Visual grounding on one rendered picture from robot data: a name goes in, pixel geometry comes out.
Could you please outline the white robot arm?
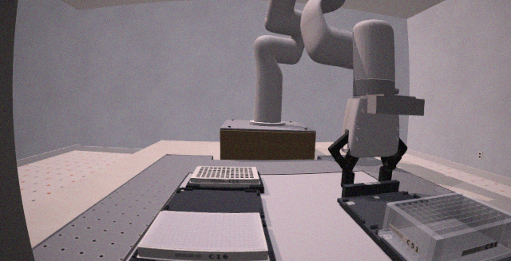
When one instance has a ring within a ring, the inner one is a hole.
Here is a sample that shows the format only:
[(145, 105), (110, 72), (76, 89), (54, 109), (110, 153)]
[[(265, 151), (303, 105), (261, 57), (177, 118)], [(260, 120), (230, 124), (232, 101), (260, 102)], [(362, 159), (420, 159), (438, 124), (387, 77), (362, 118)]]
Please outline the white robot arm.
[(397, 95), (394, 30), (388, 22), (362, 21), (352, 33), (328, 26), (323, 16), (346, 0), (309, 0), (303, 11), (294, 10), (295, 1), (269, 0), (266, 30), (290, 38), (264, 35), (255, 40), (255, 108), (250, 125), (285, 125), (283, 74), (277, 63), (298, 63), (304, 46), (319, 64), (353, 69), (353, 96), (368, 96), (367, 113), (424, 116), (425, 99)]

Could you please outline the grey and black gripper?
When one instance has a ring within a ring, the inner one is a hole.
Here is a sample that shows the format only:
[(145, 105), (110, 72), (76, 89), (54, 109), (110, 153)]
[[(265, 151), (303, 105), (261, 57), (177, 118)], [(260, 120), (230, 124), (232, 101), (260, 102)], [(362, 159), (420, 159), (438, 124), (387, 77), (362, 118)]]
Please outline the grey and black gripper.
[[(346, 153), (344, 158), (340, 149)], [(399, 138), (399, 115), (367, 113), (366, 96), (348, 99), (342, 136), (328, 148), (343, 169), (342, 188), (343, 184), (354, 183), (352, 170), (363, 157), (381, 157), (383, 166), (379, 169), (378, 181), (391, 180), (392, 172), (406, 150), (407, 146)]]

